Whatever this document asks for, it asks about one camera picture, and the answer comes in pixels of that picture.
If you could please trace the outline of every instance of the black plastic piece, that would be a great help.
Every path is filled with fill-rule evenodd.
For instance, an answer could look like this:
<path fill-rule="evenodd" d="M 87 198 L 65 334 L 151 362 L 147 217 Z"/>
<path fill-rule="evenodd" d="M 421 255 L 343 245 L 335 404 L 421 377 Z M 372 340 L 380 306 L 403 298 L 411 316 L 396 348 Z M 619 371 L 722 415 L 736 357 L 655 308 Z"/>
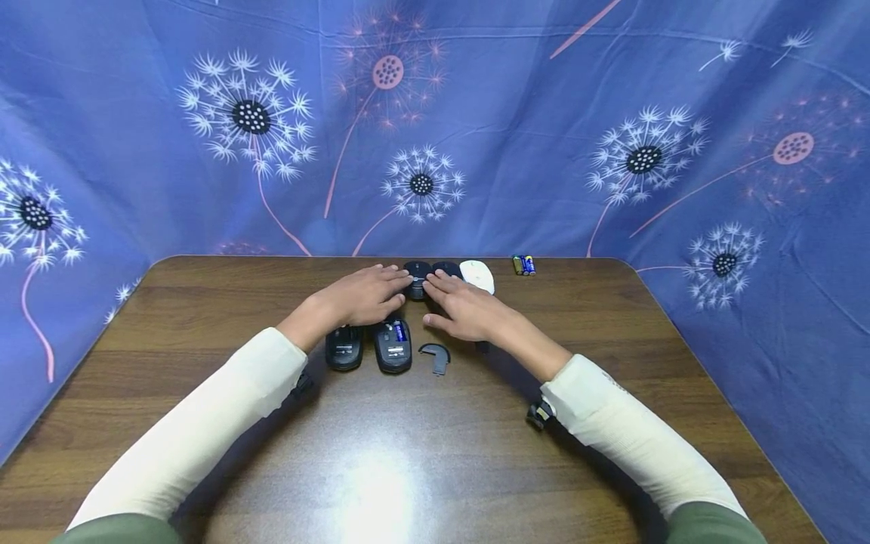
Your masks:
<path fill-rule="evenodd" d="M 399 317 L 391 316 L 375 325 L 375 356 L 378 368 L 388 374 L 400 374 L 411 368 L 413 350 L 411 329 Z"/>
<path fill-rule="evenodd" d="M 343 326 L 326 335 L 326 365 L 332 370 L 348 372 L 363 360 L 363 329 Z"/>
<path fill-rule="evenodd" d="M 311 376 L 303 370 L 301 374 L 299 374 L 299 380 L 296 382 L 296 386 L 293 387 L 293 390 L 290 391 L 291 397 L 299 397 L 309 389 L 314 387 L 314 380 L 311 379 Z"/>
<path fill-rule="evenodd" d="M 459 268 L 459 265 L 450 260 L 441 260 L 432 265 L 432 272 L 435 272 L 436 270 L 443 270 L 448 276 L 456 276 L 459 279 L 465 279 L 462 277 L 462 270 Z"/>
<path fill-rule="evenodd" d="M 544 400 L 529 406 L 528 412 L 525 413 L 525 420 L 539 431 L 544 430 L 544 425 L 546 425 L 546 422 L 552 417 L 552 408 Z"/>
<path fill-rule="evenodd" d="M 425 261 L 412 260 L 405 263 L 405 269 L 414 278 L 412 283 L 405 288 L 405 296 L 409 300 L 426 300 L 423 282 L 426 279 L 426 275 L 432 273 L 432 267 Z"/>
<path fill-rule="evenodd" d="M 435 356 L 434 364 L 432 365 L 432 373 L 436 376 L 444 376 L 447 372 L 447 363 L 450 362 L 450 352 L 447 348 L 440 344 L 423 344 L 419 353 L 429 353 Z"/>

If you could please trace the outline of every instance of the cream sleeve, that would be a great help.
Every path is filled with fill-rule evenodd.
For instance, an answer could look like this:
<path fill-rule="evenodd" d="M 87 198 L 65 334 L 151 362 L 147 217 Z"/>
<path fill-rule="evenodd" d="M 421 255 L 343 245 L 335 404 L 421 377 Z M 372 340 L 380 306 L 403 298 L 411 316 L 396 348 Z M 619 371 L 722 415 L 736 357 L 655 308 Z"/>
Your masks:
<path fill-rule="evenodd" d="M 556 419 L 627 473 L 666 520 L 679 506 L 695 501 L 711 502 L 746 518 L 716 469 L 586 357 L 574 355 L 541 391 Z"/>
<path fill-rule="evenodd" d="M 112 514 L 168 520 L 233 442 L 281 406 L 307 360 L 278 330 L 260 332 L 117 460 L 68 530 Z"/>

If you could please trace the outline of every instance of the hand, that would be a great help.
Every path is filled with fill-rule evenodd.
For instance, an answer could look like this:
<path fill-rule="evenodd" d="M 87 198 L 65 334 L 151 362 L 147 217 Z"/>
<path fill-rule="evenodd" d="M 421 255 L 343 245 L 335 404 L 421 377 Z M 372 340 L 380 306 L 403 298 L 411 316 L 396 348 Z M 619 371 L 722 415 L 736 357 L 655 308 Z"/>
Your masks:
<path fill-rule="evenodd" d="M 449 316 L 445 318 L 429 313 L 423 317 L 423 323 L 454 338 L 492 342 L 495 332 L 519 317 L 517 312 L 490 293 L 456 276 L 448 276 L 443 270 L 426 276 L 423 288 Z"/>
<path fill-rule="evenodd" d="M 370 266 L 312 294 L 276 327 L 304 352 L 343 325 L 383 321 L 405 303 L 401 291 L 413 278 L 398 266 Z"/>

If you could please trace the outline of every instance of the long sleeve shirt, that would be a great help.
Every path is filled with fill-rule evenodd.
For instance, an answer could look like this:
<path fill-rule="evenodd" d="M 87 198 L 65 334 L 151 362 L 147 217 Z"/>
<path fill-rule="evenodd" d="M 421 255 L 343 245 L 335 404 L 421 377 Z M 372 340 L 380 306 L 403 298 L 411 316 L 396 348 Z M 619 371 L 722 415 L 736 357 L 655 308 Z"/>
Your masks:
<path fill-rule="evenodd" d="M 233 442 L 281 405 L 307 360 L 278 330 L 260 332 L 121 456 L 55 544 L 180 543 L 169 518 Z M 715 469 L 589 359 L 573 356 L 541 391 L 568 431 L 652 496 L 668 544 L 765 542 Z"/>

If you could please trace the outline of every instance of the white computer mouse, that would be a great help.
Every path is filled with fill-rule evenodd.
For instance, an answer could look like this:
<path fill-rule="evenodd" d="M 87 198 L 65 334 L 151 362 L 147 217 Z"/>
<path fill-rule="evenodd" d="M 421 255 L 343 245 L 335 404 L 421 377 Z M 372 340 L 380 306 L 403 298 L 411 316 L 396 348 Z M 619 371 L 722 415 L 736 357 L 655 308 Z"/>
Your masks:
<path fill-rule="evenodd" d="M 495 280 L 489 267 L 478 260 L 464 260 L 459 263 L 462 278 L 468 283 L 479 287 L 491 295 L 495 294 Z"/>

